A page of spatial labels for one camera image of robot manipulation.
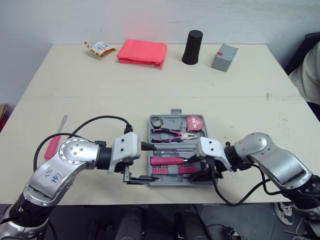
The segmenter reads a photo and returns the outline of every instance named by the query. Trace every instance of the pink screwdriver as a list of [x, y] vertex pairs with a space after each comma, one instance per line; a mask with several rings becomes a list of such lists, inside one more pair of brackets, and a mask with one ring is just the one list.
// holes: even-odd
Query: pink screwdriver
[[150, 165], [181, 165], [186, 163], [188, 160], [181, 157], [151, 157]]
[[[61, 125], [58, 130], [58, 134], [61, 133], [61, 130], [62, 130], [65, 122], [67, 121], [67, 118], [68, 118], [68, 115], [64, 115], [64, 117], [62, 118], [62, 122], [61, 122]], [[46, 160], [51, 159], [55, 155], [57, 148], [58, 148], [58, 145], [59, 145], [60, 138], [61, 138], [61, 136], [55, 136], [51, 139], [51, 141], [45, 151], [45, 154], [44, 154], [44, 158]]]

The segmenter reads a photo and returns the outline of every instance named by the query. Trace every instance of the robotic arm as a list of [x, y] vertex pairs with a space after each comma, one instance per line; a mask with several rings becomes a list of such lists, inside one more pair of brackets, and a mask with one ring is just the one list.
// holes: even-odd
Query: robotic arm
[[277, 147], [267, 134], [251, 133], [234, 145], [227, 142], [225, 148], [217, 140], [201, 137], [196, 158], [207, 160], [215, 185], [223, 178], [222, 172], [242, 171], [257, 164], [307, 220], [320, 220], [320, 177], [291, 152]]
[[133, 160], [140, 157], [141, 149], [150, 150], [152, 146], [142, 143], [133, 132], [118, 137], [112, 147], [81, 137], [65, 140], [56, 154], [34, 172], [16, 203], [5, 211], [0, 240], [42, 239], [50, 213], [82, 170], [121, 172], [127, 184], [155, 181], [156, 177], [132, 177], [129, 172]]

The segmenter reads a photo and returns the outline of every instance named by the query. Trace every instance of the pink tape measure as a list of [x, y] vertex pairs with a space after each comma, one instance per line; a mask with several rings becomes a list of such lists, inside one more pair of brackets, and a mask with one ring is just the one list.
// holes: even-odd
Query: pink tape measure
[[198, 116], [188, 116], [186, 118], [186, 130], [188, 132], [200, 131], [204, 127], [204, 122]]

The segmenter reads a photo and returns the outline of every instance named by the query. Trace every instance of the pliers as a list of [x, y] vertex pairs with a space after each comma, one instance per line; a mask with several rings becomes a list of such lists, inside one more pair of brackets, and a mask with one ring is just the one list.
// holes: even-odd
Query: pliers
[[169, 139], [158, 139], [158, 138], [153, 138], [151, 139], [152, 143], [181, 143], [184, 139], [190, 140], [190, 139], [196, 139], [198, 136], [196, 134], [190, 133], [190, 132], [182, 132], [179, 129], [169, 129], [169, 128], [157, 128], [157, 129], [152, 129], [152, 132], [154, 134], [169, 134], [169, 135], [174, 135], [175, 137], [169, 138]]

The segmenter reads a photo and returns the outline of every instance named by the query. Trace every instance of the black cup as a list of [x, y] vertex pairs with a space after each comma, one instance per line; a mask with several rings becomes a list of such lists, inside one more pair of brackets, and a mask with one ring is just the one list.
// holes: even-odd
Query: black cup
[[203, 33], [199, 30], [189, 32], [188, 40], [186, 41], [182, 62], [188, 65], [194, 65], [198, 62], [199, 51]]

